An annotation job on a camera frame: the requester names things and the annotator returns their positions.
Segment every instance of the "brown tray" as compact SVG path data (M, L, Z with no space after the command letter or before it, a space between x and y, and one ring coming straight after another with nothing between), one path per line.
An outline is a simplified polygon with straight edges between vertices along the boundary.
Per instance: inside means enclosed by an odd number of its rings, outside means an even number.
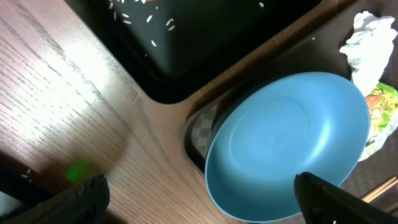
M251 70L248 76L254 77L243 85L234 86L211 103L193 113L188 118L183 129L181 146L184 153L195 167L203 174L205 171L205 157L208 150L208 140L212 127L224 109L238 96L242 95L254 85L266 85L278 78L301 72L330 72L350 78L351 69L346 56L339 53L339 48L353 32L354 16L367 10L376 16L393 16L398 18L398 1L362 0L338 14L324 26L317 29L308 37L295 44L291 49L277 57L271 64ZM392 27L398 30L398 22ZM393 76L394 67L398 66L398 50L394 50L389 66L386 68L381 81L394 88L398 87L398 78ZM345 180L341 188L360 197L389 177L398 174L398 132L395 132L383 149L369 159L359 162L351 175ZM301 215L297 215L280 223L305 223Z

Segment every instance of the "black surface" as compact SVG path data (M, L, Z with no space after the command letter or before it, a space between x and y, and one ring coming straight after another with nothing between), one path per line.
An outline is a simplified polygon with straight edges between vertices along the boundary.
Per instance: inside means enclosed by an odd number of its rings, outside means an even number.
M307 224L398 223L398 218L309 172L296 175L294 192Z
M104 175L86 180L2 224L101 224L110 192Z
M186 99L320 2L266 0L262 8L252 0L113 0L109 10L108 0L65 1L142 90L160 103ZM117 21L114 9L120 11ZM122 22L121 12L130 15L126 20L131 25ZM171 31L165 26L169 18L175 25Z

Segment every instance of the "blue bowl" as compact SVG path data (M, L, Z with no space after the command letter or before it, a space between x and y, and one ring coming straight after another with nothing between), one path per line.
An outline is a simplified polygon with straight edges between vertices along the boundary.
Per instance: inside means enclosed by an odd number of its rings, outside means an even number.
M310 72L245 99L217 131L206 160L209 194L229 216L273 222L300 212L296 174L339 186L365 147L369 111L347 79Z

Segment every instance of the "wood grain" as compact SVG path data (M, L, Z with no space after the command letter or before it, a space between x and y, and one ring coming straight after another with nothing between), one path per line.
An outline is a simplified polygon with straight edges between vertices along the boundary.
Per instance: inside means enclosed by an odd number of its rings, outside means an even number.
M107 175L109 210L128 223L238 223L213 205L184 158L185 118L223 83L244 77L349 3L322 1L189 99L161 105L62 0L0 0L1 152L58 190L70 184L64 177L71 164L88 162L85 175Z

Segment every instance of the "crumpled paper napkin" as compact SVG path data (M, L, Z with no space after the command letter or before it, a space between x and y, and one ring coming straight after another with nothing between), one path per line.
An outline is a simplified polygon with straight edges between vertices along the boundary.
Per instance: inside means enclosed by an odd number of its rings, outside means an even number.
M354 18L354 34L340 48L348 57L352 68L351 81L368 96L379 83L390 59L397 36L391 29L391 16L378 18L368 11L360 12Z

